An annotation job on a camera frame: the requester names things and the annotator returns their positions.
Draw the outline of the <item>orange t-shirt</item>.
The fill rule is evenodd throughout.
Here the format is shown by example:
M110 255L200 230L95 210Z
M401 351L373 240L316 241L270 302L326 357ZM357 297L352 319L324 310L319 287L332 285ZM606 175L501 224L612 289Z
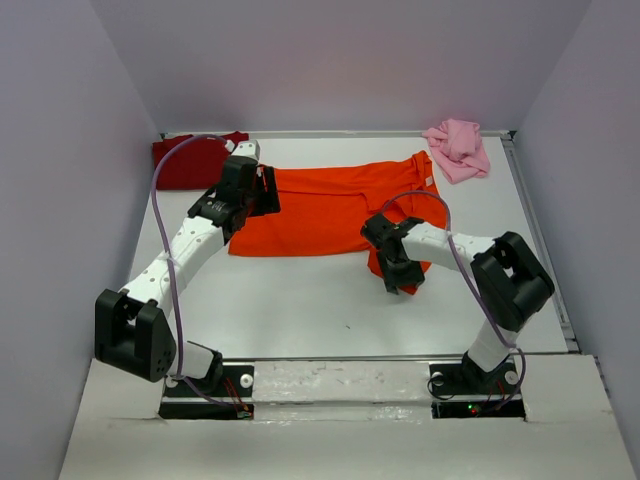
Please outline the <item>orange t-shirt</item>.
M429 154L352 167L277 169L281 205L277 214L251 217L230 241L229 253L241 257L305 257L368 253L367 267L382 275L375 249L361 235L366 220L387 201L410 191L385 209L394 223L408 217L439 228L446 224L442 204L432 196L438 188Z

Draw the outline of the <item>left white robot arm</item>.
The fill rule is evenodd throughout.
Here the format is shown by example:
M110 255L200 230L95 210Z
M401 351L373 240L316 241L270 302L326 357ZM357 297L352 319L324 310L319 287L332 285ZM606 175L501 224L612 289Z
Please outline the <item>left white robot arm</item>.
M96 359L152 383L171 378L201 395L215 392L223 357L185 340L179 297L248 218L280 209L274 168L250 155L229 156L220 181L189 208L176 235L161 237L162 252L120 290L98 296Z

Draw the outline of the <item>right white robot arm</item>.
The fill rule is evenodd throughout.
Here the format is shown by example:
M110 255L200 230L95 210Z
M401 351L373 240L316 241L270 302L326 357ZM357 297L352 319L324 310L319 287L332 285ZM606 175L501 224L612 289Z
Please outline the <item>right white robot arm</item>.
M388 292L419 287L423 266L431 263L461 273L486 317L460 362L432 368L433 396L489 395L505 385L515 371L508 358L521 331L555 292L526 241L514 232L496 238L452 233L415 217L394 223L382 213L368 219L361 234Z

